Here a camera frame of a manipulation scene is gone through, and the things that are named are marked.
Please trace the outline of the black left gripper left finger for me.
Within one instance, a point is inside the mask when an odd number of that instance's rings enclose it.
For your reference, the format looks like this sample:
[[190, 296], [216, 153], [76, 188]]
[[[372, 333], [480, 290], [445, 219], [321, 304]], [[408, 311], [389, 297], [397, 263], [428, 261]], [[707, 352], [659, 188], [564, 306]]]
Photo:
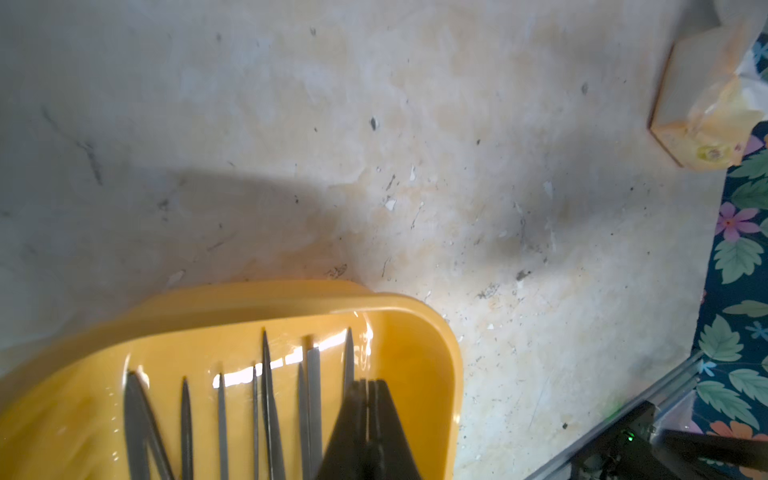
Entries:
[[353, 381], [317, 473], [317, 479], [363, 479], [367, 444], [367, 381]]

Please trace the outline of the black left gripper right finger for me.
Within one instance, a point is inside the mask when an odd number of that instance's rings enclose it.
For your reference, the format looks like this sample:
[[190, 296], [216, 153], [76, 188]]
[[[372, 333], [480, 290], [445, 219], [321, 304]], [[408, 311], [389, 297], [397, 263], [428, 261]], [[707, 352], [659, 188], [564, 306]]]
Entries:
[[371, 478], [421, 479], [384, 380], [371, 382]]

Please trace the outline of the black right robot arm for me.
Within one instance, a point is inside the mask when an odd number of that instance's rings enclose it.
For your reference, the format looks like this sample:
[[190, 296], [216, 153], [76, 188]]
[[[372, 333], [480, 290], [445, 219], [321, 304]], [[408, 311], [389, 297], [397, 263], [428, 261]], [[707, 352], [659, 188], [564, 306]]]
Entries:
[[644, 401], [614, 420], [567, 460], [566, 479], [730, 479], [718, 463], [767, 471], [767, 443], [656, 429]]

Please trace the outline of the file tool yellow black handle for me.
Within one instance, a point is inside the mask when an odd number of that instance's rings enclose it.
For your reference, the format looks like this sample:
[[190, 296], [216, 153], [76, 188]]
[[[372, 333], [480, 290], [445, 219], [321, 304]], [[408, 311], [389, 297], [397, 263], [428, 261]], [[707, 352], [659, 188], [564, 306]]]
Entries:
[[149, 479], [151, 452], [161, 479], [174, 479], [151, 405], [135, 372], [126, 373], [124, 387], [124, 434], [131, 479]]

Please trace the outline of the yellow plastic storage tray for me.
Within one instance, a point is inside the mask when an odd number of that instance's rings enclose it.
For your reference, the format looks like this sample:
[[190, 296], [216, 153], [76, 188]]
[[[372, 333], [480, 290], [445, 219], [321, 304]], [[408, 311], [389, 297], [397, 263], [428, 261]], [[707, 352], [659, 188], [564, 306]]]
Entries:
[[262, 400], [267, 332], [286, 479], [302, 478], [299, 365], [320, 351], [323, 457], [343, 395], [346, 329], [354, 381], [367, 381], [364, 478], [371, 478], [371, 382], [384, 380], [421, 479], [453, 475], [462, 398], [458, 343], [426, 304], [348, 281], [234, 283], [173, 291], [51, 345], [1, 381], [5, 479], [131, 479], [126, 373], [151, 405], [181, 478], [188, 380], [193, 479], [220, 479], [217, 387], [226, 382], [229, 479], [270, 479]]

